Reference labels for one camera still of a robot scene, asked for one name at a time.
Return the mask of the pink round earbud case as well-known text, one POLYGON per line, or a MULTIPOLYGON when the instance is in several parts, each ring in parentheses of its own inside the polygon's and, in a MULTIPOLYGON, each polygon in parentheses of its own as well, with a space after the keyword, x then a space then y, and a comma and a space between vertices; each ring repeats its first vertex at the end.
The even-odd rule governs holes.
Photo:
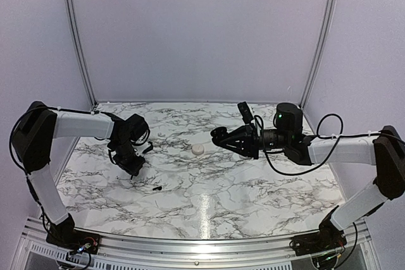
POLYGON ((203 144, 194 144, 191 148, 191 151, 194 155, 199 156, 204 154, 205 148, 203 144))

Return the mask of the black round earbud case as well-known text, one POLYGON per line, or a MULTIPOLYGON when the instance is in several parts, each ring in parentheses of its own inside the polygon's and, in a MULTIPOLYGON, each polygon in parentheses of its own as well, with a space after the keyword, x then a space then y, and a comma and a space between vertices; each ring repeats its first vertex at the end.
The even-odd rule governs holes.
POLYGON ((219 126, 210 132, 211 140, 216 145, 220 143, 227 136, 227 128, 224 126, 219 126))

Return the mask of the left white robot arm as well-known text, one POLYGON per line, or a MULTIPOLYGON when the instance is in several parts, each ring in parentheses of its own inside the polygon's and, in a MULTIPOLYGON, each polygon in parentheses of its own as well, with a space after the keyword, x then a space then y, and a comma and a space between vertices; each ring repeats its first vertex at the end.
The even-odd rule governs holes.
POLYGON ((145 118, 121 118, 106 111, 51 107, 34 101, 17 119, 9 135, 9 154, 25 175, 30 194, 43 215, 49 236, 65 247, 80 242, 73 216, 56 187, 55 178, 67 164, 80 138, 107 142, 110 161, 130 176, 139 174, 145 159, 136 153, 150 136, 145 118))

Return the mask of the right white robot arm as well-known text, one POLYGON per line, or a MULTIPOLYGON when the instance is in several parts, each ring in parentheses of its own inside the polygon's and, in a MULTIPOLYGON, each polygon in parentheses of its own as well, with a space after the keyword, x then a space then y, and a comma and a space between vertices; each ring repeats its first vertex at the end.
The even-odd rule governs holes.
POLYGON ((273 128, 253 115, 246 102, 238 103, 244 124, 232 132, 221 126, 211 131, 212 142, 244 157, 257 159, 259 152, 282 151, 295 164, 309 166, 311 173, 327 163, 368 164, 376 168, 375 179, 336 207, 320 223, 313 243, 328 249, 351 223, 375 212, 388 200, 404 195, 404 141, 393 126, 357 135, 305 135, 303 112, 289 102, 277 104, 273 128))

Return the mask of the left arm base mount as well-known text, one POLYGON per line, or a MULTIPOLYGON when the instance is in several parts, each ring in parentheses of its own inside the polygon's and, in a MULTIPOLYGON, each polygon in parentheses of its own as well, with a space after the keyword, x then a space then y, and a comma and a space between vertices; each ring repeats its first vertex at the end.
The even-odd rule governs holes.
POLYGON ((47 231, 46 242, 70 249, 73 252, 89 252, 97 254, 101 236, 97 233, 78 230, 75 227, 75 222, 70 214, 60 224, 54 224, 48 221, 45 223, 47 231))

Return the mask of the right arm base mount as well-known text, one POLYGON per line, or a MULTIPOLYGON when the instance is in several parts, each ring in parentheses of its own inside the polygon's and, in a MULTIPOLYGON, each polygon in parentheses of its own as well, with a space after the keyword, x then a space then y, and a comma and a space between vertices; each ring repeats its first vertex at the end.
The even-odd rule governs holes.
POLYGON ((297 256, 316 254, 337 249, 347 244, 342 230, 338 230, 331 222, 332 212, 321 221, 317 232, 292 237, 289 247, 297 256))

